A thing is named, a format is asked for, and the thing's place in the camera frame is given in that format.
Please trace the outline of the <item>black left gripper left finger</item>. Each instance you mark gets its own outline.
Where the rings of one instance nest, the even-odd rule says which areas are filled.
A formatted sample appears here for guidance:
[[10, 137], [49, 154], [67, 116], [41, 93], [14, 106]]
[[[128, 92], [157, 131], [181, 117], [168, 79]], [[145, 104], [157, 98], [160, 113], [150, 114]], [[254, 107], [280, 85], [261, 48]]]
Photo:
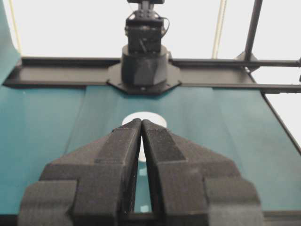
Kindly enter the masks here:
[[23, 195], [20, 226], [115, 226], [133, 209], [140, 119], [48, 163]]

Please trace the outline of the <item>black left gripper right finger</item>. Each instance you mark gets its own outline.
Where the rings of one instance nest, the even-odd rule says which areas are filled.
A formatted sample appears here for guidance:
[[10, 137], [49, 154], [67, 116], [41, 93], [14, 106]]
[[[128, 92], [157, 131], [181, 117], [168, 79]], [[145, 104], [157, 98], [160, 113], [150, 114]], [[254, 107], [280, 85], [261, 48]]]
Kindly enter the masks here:
[[263, 225], [258, 193], [233, 160], [149, 120], [142, 137], [152, 209], [166, 225]]

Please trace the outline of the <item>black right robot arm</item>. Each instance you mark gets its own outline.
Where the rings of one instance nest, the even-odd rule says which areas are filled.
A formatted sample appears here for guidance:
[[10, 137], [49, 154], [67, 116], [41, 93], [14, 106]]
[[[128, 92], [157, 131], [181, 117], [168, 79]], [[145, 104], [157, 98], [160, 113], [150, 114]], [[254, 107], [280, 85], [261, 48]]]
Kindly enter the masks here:
[[[128, 93], [163, 87], [169, 75], [167, 32], [155, 0], [140, 0], [127, 19], [128, 44], [122, 49], [120, 76]], [[264, 217], [254, 185], [233, 160], [149, 120], [141, 137], [153, 214], [167, 226], [262, 226]]]

